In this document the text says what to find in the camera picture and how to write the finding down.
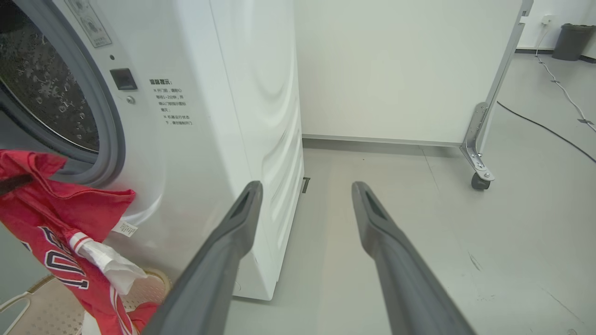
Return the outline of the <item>red and white jersey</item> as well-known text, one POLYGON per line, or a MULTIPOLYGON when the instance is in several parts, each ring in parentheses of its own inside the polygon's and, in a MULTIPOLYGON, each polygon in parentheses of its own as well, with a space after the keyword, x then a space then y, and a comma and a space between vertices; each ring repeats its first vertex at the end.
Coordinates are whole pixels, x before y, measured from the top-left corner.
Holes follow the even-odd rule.
POLYGON ((121 299, 126 291, 110 281, 105 268, 130 267, 141 278, 145 272, 103 244, 135 192, 52 180, 65 164, 60 155, 0 150, 0 184, 19 176, 32 178, 0 193, 0 222, 76 297, 102 335, 140 335, 157 303, 127 311, 121 299))

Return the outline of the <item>cream perforated laundry basket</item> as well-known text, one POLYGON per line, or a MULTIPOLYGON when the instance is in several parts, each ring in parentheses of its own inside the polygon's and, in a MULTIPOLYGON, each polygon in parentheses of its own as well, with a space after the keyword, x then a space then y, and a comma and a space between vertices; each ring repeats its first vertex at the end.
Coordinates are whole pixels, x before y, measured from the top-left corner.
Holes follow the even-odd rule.
MULTIPOLYGON (((126 312, 140 312, 149 304, 160 305, 172 288, 165 273, 145 269, 146 278, 135 280, 127 295, 121 295, 126 312)), ((0 305, 0 313, 16 303, 24 308, 2 335, 83 335, 85 310, 57 278, 49 275, 23 294, 0 305)))

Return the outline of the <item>white partition panel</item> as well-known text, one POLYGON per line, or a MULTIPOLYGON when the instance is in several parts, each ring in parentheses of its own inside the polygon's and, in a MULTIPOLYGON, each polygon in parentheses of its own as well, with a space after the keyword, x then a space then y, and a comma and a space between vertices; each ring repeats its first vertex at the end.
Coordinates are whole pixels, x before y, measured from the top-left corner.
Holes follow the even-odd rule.
POLYGON ((295 0, 307 139, 459 146, 533 0, 295 0))

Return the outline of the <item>dark grey trash bin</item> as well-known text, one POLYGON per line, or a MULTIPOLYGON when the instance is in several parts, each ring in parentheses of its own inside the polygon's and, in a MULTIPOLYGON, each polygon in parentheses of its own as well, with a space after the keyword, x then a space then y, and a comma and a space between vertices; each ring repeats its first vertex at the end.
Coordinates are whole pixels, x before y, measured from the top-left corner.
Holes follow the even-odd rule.
POLYGON ((579 60, 594 32, 596 32, 596 25, 572 25, 570 23, 562 25, 553 50, 553 59, 579 60))

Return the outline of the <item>grey warning sticker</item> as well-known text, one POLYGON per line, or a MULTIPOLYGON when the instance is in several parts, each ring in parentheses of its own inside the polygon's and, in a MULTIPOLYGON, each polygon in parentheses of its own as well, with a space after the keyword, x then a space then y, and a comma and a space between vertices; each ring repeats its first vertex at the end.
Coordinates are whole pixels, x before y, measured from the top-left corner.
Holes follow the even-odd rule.
POLYGON ((89 0, 64 0, 75 19, 79 22, 93 47, 111 45, 112 40, 106 32, 89 0))

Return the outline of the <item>metal leg with caster wheel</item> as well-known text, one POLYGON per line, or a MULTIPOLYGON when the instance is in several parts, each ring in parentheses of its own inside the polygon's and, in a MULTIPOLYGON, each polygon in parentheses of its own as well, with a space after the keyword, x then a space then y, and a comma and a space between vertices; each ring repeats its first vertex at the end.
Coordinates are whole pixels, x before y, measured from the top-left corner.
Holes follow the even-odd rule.
POLYGON ((477 140, 479 140, 480 132, 483 129, 488 112, 489 105, 487 102, 480 102, 475 106, 468 130, 460 146, 468 163, 474 169, 474 174, 471 178, 471 187, 478 191, 489 189, 490 183, 494 181, 493 174, 486 167, 485 163, 483 163, 482 155, 477 149, 477 140))

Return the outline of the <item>black text notice sticker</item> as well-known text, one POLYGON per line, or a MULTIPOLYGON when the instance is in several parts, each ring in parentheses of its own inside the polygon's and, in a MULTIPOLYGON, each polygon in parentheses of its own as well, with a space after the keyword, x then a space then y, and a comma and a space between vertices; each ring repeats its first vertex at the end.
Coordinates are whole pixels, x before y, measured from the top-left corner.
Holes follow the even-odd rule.
POLYGON ((170 127, 191 127, 193 119, 186 89, 171 78, 149 79, 151 99, 160 120, 170 127))

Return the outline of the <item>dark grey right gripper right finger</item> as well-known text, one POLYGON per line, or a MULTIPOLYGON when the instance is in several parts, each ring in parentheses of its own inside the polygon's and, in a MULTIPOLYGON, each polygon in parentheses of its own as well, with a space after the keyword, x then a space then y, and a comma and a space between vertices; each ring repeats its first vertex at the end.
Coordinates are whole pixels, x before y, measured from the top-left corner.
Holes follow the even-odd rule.
POLYGON ((476 335, 372 189, 352 184, 360 242, 375 261, 392 335, 476 335))

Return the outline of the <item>white front-load washing machine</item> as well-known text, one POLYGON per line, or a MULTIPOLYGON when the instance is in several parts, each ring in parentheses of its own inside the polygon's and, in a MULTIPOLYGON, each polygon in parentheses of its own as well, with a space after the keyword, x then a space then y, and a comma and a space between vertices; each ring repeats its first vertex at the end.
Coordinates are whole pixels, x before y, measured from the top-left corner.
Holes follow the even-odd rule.
POLYGON ((292 0, 89 0, 93 47, 64 0, 0 0, 0 150, 64 157, 52 180, 136 193, 106 243, 176 280, 251 181, 263 199, 234 295, 270 301, 304 178, 292 0), (191 127, 149 79, 186 89, 191 127))

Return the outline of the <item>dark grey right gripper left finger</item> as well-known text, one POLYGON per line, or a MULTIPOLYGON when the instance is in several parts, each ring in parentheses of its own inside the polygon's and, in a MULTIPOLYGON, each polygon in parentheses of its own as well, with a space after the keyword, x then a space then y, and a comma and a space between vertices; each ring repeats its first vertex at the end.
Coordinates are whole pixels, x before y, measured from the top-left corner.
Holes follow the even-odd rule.
POLYGON ((263 199, 249 182, 141 335, 224 335, 241 259, 252 249, 263 199))

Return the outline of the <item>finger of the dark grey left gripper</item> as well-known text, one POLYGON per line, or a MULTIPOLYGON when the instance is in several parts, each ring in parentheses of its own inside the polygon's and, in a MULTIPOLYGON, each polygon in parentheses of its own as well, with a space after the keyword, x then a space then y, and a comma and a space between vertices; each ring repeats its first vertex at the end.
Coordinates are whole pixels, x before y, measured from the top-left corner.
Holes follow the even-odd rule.
POLYGON ((30 174, 20 174, 4 180, 0 180, 0 196, 7 195, 16 189, 30 184, 34 178, 30 174))

